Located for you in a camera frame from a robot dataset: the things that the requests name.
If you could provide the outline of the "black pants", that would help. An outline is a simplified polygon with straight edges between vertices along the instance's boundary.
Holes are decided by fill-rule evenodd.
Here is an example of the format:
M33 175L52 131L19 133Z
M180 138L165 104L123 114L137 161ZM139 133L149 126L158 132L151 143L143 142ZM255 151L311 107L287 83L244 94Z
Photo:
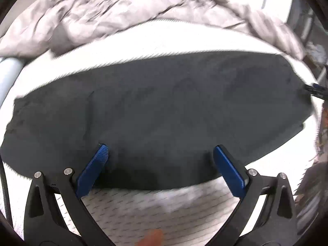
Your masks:
M17 98L1 156L27 177L81 172L103 143L109 160L96 187L181 188L218 176L215 146L249 164L298 134L311 114L310 93L279 55L139 59L71 74Z

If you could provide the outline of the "grey rumpled duvet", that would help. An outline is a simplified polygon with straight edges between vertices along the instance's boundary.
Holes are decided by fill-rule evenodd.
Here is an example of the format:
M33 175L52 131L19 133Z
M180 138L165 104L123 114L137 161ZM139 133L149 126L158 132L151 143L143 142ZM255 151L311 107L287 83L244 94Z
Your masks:
M280 20L232 0L36 0L1 38L2 57L63 55L154 19L173 19L257 37L301 60L305 50Z

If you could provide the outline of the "white honeycomb mattress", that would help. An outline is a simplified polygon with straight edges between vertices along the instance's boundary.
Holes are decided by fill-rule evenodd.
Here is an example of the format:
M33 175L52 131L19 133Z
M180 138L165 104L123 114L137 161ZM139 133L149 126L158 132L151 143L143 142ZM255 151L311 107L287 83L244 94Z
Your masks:
M14 100L69 74L142 58L215 51L266 53L282 57L305 82L315 78L306 65L253 36L181 21L156 20L79 47L58 58L49 52L25 66L1 107L1 131L13 113ZM321 114L312 101L312 115L291 140L250 163L262 175L287 175L297 189L315 155L316 128ZM83 203L101 229L117 244L130 245L148 230L160 228L165 245L205 245L237 205L224 180L164 191L93 190Z

